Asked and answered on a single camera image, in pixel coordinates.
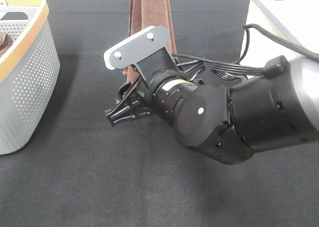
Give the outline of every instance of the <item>perforated basket side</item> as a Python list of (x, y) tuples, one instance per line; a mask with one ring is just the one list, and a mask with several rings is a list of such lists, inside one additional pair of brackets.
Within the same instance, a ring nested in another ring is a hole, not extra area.
[(0, 82), (0, 154), (28, 142), (49, 102), (59, 67), (46, 20), (29, 50)]
[(13, 43), (26, 28), (27, 23), (24, 22), (0, 22), (0, 32), (5, 32), (9, 36), (9, 42)]

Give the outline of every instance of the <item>white box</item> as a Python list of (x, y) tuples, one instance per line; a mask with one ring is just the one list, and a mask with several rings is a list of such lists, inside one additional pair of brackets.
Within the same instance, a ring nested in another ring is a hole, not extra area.
[[(247, 24), (256, 23), (271, 33), (295, 44), (319, 52), (318, 0), (250, 0)], [(279, 55), (288, 60), (300, 54), (269, 40), (250, 29), (250, 46), (242, 65), (263, 67)]]

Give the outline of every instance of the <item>white basket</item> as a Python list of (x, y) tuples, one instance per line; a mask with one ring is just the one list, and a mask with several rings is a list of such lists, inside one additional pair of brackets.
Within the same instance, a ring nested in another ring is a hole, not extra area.
[(23, 12), (27, 20), (0, 20), (12, 46), (0, 58), (0, 154), (23, 147), (49, 102), (60, 63), (45, 0), (0, 0), (0, 17)]

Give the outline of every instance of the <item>black cylindrical motor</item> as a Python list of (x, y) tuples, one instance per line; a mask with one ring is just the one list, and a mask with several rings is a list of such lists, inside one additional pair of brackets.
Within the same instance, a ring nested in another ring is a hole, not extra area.
[[(317, 80), (305, 76), (305, 72), (318, 74), (317, 65), (300, 58), (279, 75), (253, 77), (230, 89), (231, 123), (247, 146), (263, 152), (319, 140), (312, 123), (319, 118), (313, 113), (318, 110), (319, 100), (305, 90), (307, 85), (318, 86)], [(308, 98), (303, 101), (298, 93)]]
[(155, 92), (154, 107), (157, 114), (173, 127), (175, 115), (183, 101), (197, 87), (198, 85), (180, 78), (165, 80)]

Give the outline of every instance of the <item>screw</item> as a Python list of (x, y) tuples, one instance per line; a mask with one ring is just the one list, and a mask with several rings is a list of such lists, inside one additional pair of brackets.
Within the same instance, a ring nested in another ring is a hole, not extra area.
[(120, 59), (122, 54), (119, 51), (114, 52), (114, 57)]
[(198, 109), (198, 114), (201, 115), (201, 114), (203, 114), (203, 113), (204, 113), (204, 108), (200, 107), (200, 108)]
[(154, 34), (152, 32), (149, 32), (147, 35), (146, 35), (146, 38), (148, 40), (153, 40), (154, 39)]

